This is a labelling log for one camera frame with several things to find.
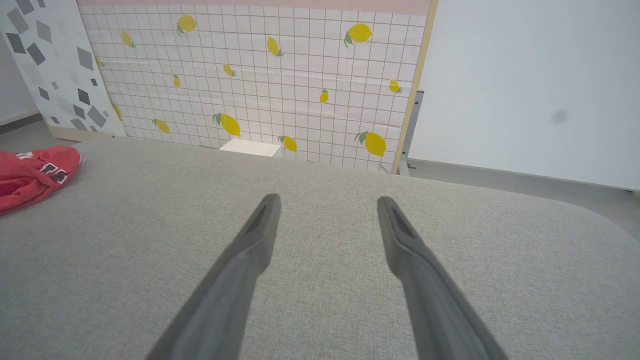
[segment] red fabric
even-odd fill
[[[69,146],[24,154],[0,151],[0,215],[42,201],[67,184],[82,161]]]

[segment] white grid tile pattern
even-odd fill
[[[129,136],[219,148],[232,137],[213,121],[222,112],[237,120],[241,138],[295,139],[296,152],[280,151],[287,159],[390,172],[425,17],[187,4],[84,6],[81,13]],[[197,21],[185,35],[176,32],[183,15]],[[358,23],[373,36],[346,47],[344,35]],[[269,37],[282,57],[268,51]],[[392,92],[391,80],[404,91]],[[329,99],[320,103],[324,88]],[[362,131],[384,139],[384,156],[354,141]]]

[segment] pink border strip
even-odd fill
[[[207,4],[230,5],[221,0],[77,0],[79,6],[95,5],[154,5],[154,4]],[[367,12],[403,13],[427,15],[429,0],[242,0],[233,5],[279,6],[289,8],[319,8],[336,10],[358,10]]]

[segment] metal bracket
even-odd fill
[[[402,155],[400,155],[400,160],[402,161],[406,161],[407,156],[409,155],[409,147],[411,146],[413,131],[415,130],[415,123],[418,121],[418,113],[420,112],[420,105],[422,105],[423,97],[424,97],[424,91],[418,90],[415,92],[413,109],[411,110],[411,117],[409,118],[409,124],[407,125],[406,134],[404,136],[404,144],[402,146]]]

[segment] lemon print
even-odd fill
[[[296,144],[296,141],[288,136],[280,136],[278,138],[278,141],[283,143],[284,147],[293,152],[296,152],[296,150],[298,149],[298,144]]]
[[[371,154],[378,156],[385,155],[385,150],[387,150],[387,143],[385,143],[385,139],[383,139],[382,136],[376,133],[365,131],[363,133],[357,133],[355,140],[359,141],[360,145],[364,143],[364,145],[367,147],[367,150],[369,150]]]
[[[222,113],[213,115],[213,122],[217,122],[218,125],[222,125],[222,128],[227,130],[230,135],[240,137],[240,125],[238,125],[238,122],[229,115]]]
[[[271,54],[274,54],[275,56],[284,55],[284,53],[282,52],[282,49],[278,45],[278,42],[276,41],[276,39],[274,39],[272,37],[269,37],[267,39],[267,49],[269,49],[269,52]]]
[[[400,87],[400,85],[398,85],[398,82],[396,80],[389,81],[389,90],[391,90],[391,92],[395,92],[396,94],[400,94],[402,92],[402,88]]]
[[[320,102],[327,102],[329,100],[329,93],[326,89],[322,89],[322,93],[320,94]]]
[[[181,37],[182,35],[180,34],[187,35],[187,33],[195,30],[197,25],[198,23],[192,17],[190,17],[189,15],[183,15],[180,20],[178,20],[177,28],[175,28],[175,30],[177,31],[178,36]]]
[[[224,64],[224,66],[222,66],[222,69],[225,71],[227,75],[236,76],[236,72],[233,71],[233,69],[231,69],[231,66]]]
[[[116,111],[116,115],[118,115],[118,119],[122,121],[122,113],[120,112],[120,108],[118,107],[118,105],[114,103],[111,103],[111,105],[113,106],[113,109]]]
[[[126,31],[123,31],[122,34],[120,35],[120,37],[122,37],[122,42],[128,46],[128,47],[136,47],[136,44],[134,44],[133,40],[131,40],[131,37],[129,36],[129,34],[126,33]]]
[[[369,29],[369,25],[367,24],[355,24],[354,26],[347,31],[347,35],[344,36],[344,45],[349,47],[347,43],[352,44],[353,42],[365,42],[367,41],[373,33],[371,29]]]
[[[158,119],[153,119],[151,122],[154,123],[154,125],[160,129],[160,131],[162,131],[163,133],[169,133],[169,127],[166,125],[166,123],[162,120],[158,120]]]

